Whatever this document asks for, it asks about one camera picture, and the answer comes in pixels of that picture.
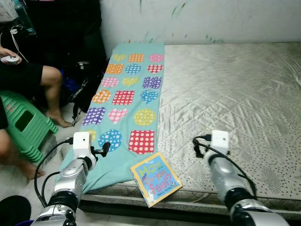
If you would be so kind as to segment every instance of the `green plastic stool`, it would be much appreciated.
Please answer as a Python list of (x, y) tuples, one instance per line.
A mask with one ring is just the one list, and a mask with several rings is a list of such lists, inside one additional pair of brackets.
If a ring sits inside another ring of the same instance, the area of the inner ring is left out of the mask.
[(8, 119), (7, 132), (20, 154), (32, 162), (40, 162), (43, 158), (40, 144), (49, 131), (57, 133), (58, 128), (25, 97), (10, 91), (0, 91), (0, 96)]

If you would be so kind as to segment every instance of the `teal blanket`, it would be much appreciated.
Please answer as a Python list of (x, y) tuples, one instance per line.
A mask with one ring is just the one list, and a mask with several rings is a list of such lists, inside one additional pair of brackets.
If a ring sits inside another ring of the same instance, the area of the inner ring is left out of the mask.
[[(80, 131), (92, 134), (92, 146), (111, 143), (98, 155), (84, 193), (133, 179), (129, 168), (157, 151), (157, 123), (164, 69), (164, 45), (120, 44), (111, 56)], [(62, 168), (72, 161), (70, 150)]]

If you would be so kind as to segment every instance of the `mattress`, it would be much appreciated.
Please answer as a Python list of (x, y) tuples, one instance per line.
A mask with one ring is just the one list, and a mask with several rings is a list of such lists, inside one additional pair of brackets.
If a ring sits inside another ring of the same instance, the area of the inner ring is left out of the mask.
[[(299, 43), (166, 45), (158, 151), (183, 188), (155, 208), (228, 214), (192, 139), (230, 133), (230, 158), (257, 185), (259, 200), (301, 219)], [(134, 181), (90, 191), (84, 200), (146, 206)]]

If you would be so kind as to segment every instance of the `tile floor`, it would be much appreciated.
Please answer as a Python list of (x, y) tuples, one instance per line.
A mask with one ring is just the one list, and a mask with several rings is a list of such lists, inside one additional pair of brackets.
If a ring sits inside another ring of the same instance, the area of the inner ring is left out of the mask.
[[(64, 118), (72, 121), (72, 105), (67, 105), (62, 109)], [(74, 132), (79, 130), (81, 122), (85, 114), (82, 114), (80, 120), (76, 123), (75, 127), (71, 128), (59, 128), (59, 132), (56, 135), (57, 142), (61, 142), (66, 137), (70, 137)], [(46, 175), (58, 171), (62, 162), (62, 150), (68, 150), (68, 145), (64, 145), (57, 151), (57, 154), (53, 159), (44, 167)], [(38, 179), (38, 187), (41, 188), (43, 178)], [(46, 200), (53, 191), (55, 177), (49, 179), (45, 188)], [(33, 186), (33, 180), (27, 181), (27, 179), (21, 174), (21, 172), (13, 166), (5, 166), (0, 168), (0, 200), (9, 197), (11, 195), (22, 195), (26, 197), (32, 205), (31, 219), (35, 219), (41, 209), (40, 204)], [(77, 211), (77, 225), (79, 226), (214, 226), (200, 223), (190, 223), (182, 221), (171, 221), (171, 220), (158, 220), (158, 219), (147, 219), (147, 218), (134, 218), (114, 215), (104, 215), (96, 213), (85, 213), (81, 210)]]

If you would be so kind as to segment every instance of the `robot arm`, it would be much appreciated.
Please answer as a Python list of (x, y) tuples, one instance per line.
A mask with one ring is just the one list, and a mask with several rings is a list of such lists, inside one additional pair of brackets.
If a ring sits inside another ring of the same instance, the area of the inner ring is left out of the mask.
[[(213, 130), (211, 148), (224, 155), (229, 152), (229, 134)], [(197, 156), (202, 157), (195, 147)], [(252, 196), (233, 164), (212, 150), (204, 154), (204, 160), (211, 170), (211, 179), (217, 189), (218, 197), (230, 211), (234, 226), (289, 226), (278, 214), (272, 212)]]
[(88, 132), (77, 132), (73, 136), (74, 160), (60, 172), (60, 178), (51, 194), (49, 204), (43, 209), (32, 226), (75, 226), (75, 212), (79, 205), (83, 185), (89, 171), (98, 161), (95, 154), (106, 156), (110, 143), (105, 143), (102, 150), (91, 147)]

